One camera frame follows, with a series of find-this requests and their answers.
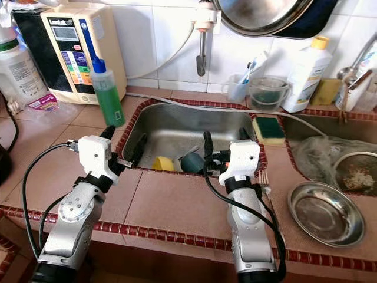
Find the blue mug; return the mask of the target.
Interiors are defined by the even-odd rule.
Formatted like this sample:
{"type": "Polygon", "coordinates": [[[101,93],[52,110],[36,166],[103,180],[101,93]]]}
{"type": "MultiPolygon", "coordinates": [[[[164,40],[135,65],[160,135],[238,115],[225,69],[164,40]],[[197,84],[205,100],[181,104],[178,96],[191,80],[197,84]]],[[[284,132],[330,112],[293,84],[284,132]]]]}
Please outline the blue mug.
{"type": "Polygon", "coordinates": [[[182,172],[199,173],[200,175],[205,172],[205,158],[197,153],[185,154],[178,159],[178,163],[182,172]]]}

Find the yellow plastic bowl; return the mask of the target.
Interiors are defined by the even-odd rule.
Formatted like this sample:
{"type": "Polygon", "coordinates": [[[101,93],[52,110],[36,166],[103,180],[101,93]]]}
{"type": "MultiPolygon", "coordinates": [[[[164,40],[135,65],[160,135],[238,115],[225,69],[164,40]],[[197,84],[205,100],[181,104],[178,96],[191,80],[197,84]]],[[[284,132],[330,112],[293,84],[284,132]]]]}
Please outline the yellow plastic bowl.
{"type": "Polygon", "coordinates": [[[157,156],[153,161],[153,165],[151,165],[151,169],[175,172],[173,160],[164,156],[157,156]]]}

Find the shallow steel bowl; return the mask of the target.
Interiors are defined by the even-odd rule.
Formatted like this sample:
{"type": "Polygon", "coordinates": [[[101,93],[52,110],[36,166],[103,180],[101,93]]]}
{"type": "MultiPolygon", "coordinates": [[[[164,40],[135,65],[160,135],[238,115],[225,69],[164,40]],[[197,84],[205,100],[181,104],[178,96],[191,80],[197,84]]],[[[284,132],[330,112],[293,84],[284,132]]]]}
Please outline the shallow steel bowl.
{"type": "Polygon", "coordinates": [[[288,192],[294,222],[316,242],[328,247],[353,247],[366,235],[365,219],[353,200],[326,183],[307,181],[288,192]]]}

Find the green yellow sponge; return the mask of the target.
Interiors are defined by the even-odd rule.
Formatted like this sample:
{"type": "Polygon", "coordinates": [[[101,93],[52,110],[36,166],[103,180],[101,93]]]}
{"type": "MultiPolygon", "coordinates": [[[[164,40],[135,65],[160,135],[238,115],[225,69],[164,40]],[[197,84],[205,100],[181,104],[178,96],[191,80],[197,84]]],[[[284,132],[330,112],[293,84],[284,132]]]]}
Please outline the green yellow sponge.
{"type": "Polygon", "coordinates": [[[285,133],[275,117],[256,116],[253,129],[259,143],[265,146],[285,145],[285,133]]]}

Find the green dish soap bottle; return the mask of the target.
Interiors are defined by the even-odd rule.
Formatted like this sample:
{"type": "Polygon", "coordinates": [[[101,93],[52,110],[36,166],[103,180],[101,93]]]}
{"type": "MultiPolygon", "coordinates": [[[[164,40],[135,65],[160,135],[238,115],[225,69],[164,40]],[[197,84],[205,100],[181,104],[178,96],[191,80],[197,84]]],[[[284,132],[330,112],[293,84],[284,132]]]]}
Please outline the green dish soap bottle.
{"type": "Polygon", "coordinates": [[[105,123],[114,127],[124,126],[125,118],[115,76],[104,60],[97,56],[92,57],[91,79],[105,123]]]}

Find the translucent toothbrush cup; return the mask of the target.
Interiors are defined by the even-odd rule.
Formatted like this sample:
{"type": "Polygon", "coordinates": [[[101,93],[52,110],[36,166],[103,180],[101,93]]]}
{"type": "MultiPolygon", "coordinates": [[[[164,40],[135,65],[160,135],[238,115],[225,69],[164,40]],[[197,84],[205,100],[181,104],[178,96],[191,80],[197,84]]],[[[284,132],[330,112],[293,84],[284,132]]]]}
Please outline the translucent toothbrush cup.
{"type": "Polygon", "coordinates": [[[242,103],[247,97],[247,83],[243,83],[243,75],[231,75],[221,87],[221,92],[232,103],[242,103]]]}

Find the crumpled clear plastic bag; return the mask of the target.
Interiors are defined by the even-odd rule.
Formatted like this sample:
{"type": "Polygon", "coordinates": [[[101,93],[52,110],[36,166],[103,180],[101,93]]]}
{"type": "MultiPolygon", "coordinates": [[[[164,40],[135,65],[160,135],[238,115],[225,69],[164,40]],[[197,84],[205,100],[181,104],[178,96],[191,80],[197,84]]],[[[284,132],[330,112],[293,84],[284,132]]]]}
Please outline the crumpled clear plastic bag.
{"type": "Polygon", "coordinates": [[[335,183],[336,161],[345,154],[356,152],[377,153],[377,144],[340,137],[313,136],[292,146],[295,164],[305,177],[330,185],[335,183]]]}

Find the white detergent bottle yellow cap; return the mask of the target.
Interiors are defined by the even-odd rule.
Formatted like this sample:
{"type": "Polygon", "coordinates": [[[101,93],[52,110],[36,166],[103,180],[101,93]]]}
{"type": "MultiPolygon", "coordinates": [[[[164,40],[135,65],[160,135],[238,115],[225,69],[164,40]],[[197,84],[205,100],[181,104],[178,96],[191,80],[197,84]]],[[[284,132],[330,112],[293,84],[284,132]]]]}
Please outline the white detergent bottle yellow cap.
{"type": "Polygon", "coordinates": [[[283,110],[296,113],[309,105],[313,92],[332,60],[332,54],[328,51],[329,41],[326,36],[315,36],[309,46],[302,48],[293,57],[291,71],[286,79],[290,83],[290,94],[280,105],[283,110]]]}

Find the white jar green lid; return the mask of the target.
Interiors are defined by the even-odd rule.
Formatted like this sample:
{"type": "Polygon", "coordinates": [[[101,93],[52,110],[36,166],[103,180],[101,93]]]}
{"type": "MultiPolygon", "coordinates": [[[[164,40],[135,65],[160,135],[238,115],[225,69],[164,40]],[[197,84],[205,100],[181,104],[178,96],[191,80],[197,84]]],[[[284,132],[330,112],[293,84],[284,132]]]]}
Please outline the white jar green lid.
{"type": "Polygon", "coordinates": [[[0,27],[0,89],[8,102],[22,106],[48,94],[29,51],[13,28],[0,27]]]}

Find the black electric kettle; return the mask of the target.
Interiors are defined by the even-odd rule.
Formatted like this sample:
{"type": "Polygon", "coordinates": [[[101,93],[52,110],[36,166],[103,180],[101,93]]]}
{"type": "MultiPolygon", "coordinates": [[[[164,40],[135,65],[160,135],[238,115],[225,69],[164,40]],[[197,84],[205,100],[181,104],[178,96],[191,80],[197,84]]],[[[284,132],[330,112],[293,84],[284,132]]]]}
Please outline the black electric kettle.
{"type": "Polygon", "coordinates": [[[8,180],[12,172],[13,164],[7,149],[1,146],[0,149],[0,185],[8,180]]]}

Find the steel mesh strainer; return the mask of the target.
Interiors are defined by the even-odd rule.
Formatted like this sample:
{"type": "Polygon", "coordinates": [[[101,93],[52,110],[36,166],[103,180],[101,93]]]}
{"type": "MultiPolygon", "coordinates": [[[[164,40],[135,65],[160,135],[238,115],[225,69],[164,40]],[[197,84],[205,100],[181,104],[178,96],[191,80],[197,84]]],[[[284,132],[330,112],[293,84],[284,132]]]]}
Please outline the steel mesh strainer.
{"type": "Polygon", "coordinates": [[[341,191],[377,196],[377,153],[344,154],[333,169],[336,185],[341,191]]]}

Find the hanging steel wok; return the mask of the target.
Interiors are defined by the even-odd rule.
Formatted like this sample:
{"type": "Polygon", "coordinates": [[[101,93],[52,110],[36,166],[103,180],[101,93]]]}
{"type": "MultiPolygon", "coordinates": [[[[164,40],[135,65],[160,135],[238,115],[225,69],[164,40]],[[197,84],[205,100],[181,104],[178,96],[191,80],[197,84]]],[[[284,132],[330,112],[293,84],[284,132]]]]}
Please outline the hanging steel wok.
{"type": "Polygon", "coordinates": [[[268,36],[291,26],[313,0],[211,0],[221,21],[237,34],[268,36]]]}

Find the white tap diverter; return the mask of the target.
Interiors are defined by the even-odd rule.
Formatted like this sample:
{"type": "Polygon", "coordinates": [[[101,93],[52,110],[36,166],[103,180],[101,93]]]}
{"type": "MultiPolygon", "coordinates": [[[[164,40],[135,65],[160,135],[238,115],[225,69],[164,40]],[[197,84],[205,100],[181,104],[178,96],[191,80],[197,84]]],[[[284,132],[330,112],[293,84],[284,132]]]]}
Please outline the white tap diverter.
{"type": "Polygon", "coordinates": [[[191,17],[193,27],[199,32],[216,33],[215,26],[221,22],[223,11],[212,0],[199,0],[191,17]]]}

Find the hanging black pan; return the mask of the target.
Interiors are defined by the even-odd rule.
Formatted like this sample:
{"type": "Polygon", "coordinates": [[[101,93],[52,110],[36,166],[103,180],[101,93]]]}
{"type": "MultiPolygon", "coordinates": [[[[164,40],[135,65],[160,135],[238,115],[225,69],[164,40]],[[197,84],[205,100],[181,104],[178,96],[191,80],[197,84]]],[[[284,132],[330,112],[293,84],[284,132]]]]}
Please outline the hanging black pan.
{"type": "Polygon", "coordinates": [[[336,8],[338,0],[295,0],[283,17],[283,28],[270,36],[289,40],[306,40],[319,34],[336,8]]]}

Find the chrome wall tap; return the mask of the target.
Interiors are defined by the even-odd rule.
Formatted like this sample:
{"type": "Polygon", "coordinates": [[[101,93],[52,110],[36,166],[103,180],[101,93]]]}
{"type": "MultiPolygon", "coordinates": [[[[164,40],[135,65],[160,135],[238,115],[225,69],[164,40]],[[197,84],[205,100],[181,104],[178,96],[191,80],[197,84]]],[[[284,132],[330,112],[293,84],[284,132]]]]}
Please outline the chrome wall tap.
{"type": "Polygon", "coordinates": [[[207,72],[207,30],[198,29],[200,34],[199,54],[196,57],[197,75],[204,77],[207,72]]]}

